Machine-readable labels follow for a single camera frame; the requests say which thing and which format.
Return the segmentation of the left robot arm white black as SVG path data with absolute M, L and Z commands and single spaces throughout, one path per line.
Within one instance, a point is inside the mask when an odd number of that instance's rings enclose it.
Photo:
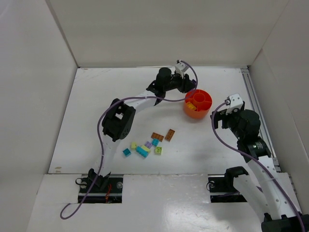
M 129 134 L 135 114 L 161 103 L 172 102 L 166 99 L 166 92 L 177 89 L 181 93 L 188 93 L 197 88 L 198 78 L 190 79 L 185 73 L 186 68 L 160 68 L 156 79 L 144 92 L 124 99 L 114 99 L 110 107 L 102 114 L 97 124 L 97 134 L 101 145 L 101 155 L 95 163 L 95 167 L 88 171 L 88 179 L 91 186 L 103 190 L 109 180 L 111 169 L 109 163 L 113 160 L 116 149 L 121 140 Z

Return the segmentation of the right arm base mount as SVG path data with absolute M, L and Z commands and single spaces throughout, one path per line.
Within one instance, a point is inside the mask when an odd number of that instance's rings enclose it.
M 234 178 L 249 173 L 241 166 L 226 169 L 224 174 L 209 175 L 206 189 L 211 203 L 245 203 L 245 198 L 233 186 Z

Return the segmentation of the brown lego brick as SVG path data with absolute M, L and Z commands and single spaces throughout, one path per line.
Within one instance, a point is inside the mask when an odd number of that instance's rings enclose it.
M 153 132 L 151 135 L 152 139 L 157 139 L 158 141 L 162 142 L 164 139 L 164 136 L 158 133 Z
M 170 142 L 174 134 L 175 134 L 175 131 L 173 129 L 169 129 L 169 131 L 167 132 L 165 136 L 165 140 Z

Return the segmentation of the yellow orange long lego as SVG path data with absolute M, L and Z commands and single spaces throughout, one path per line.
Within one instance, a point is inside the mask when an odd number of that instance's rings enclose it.
M 193 110 L 193 111 L 195 111 L 197 108 L 191 103 L 191 102 L 187 102 L 186 103 L 186 105 L 187 105 L 187 107 L 190 109 L 190 110 Z

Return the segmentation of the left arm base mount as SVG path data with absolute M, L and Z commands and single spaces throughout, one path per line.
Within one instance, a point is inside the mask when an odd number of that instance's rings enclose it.
M 95 177 L 96 173 L 90 169 L 87 176 L 75 180 L 75 184 L 79 186 L 78 203 L 82 202 Z M 106 177 L 99 175 L 83 203 L 121 203 L 123 181 L 123 175 L 111 173 Z

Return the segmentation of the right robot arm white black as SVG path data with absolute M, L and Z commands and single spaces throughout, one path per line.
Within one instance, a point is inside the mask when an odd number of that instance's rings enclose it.
M 282 187 L 271 152 L 259 136 L 259 115 L 241 108 L 219 110 L 211 114 L 213 130 L 222 123 L 237 139 L 235 152 L 240 153 L 253 172 L 260 186 L 256 186 L 242 166 L 229 168 L 225 172 L 225 183 L 238 191 L 249 203 L 261 222 L 264 232 L 307 232 L 309 216 L 292 202 Z

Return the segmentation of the light purple lego brick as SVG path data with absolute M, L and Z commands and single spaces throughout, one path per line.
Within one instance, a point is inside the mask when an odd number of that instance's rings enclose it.
M 150 143 L 149 141 L 147 141 L 144 145 L 149 149 L 152 147 L 152 143 Z

